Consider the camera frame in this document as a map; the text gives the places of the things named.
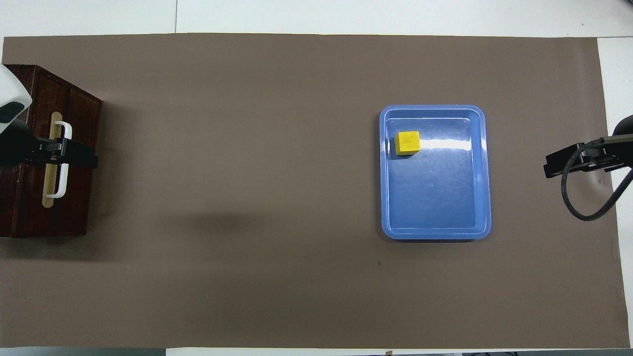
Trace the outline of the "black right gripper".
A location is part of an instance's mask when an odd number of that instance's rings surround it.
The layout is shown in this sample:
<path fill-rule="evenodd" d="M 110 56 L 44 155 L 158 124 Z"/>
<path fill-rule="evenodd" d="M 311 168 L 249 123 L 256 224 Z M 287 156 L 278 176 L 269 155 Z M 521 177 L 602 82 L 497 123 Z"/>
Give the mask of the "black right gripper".
<path fill-rule="evenodd" d="M 572 144 L 545 156 L 544 174 L 546 178 L 554 178 L 563 173 L 563 169 L 568 159 L 581 146 L 581 143 Z M 633 168 L 633 142 L 608 141 L 603 142 L 603 150 L 606 156 L 610 156 L 604 162 L 602 169 L 605 172 L 615 171 L 624 167 Z M 585 153 L 574 160 L 570 167 L 570 172 L 591 172 L 600 169 Z"/>

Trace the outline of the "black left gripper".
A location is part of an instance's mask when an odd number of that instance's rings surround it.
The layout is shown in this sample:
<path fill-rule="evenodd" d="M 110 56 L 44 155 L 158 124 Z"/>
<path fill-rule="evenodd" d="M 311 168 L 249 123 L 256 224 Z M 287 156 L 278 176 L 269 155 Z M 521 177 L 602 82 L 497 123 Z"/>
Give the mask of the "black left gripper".
<path fill-rule="evenodd" d="M 97 169 L 98 157 L 92 146 L 71 139 L 41 140 L 34 136 L 27 123 L 14 119 L 0 135 L 0 167 L 13 168 L 27 164 L 59 164 L 62 162 Z"/>

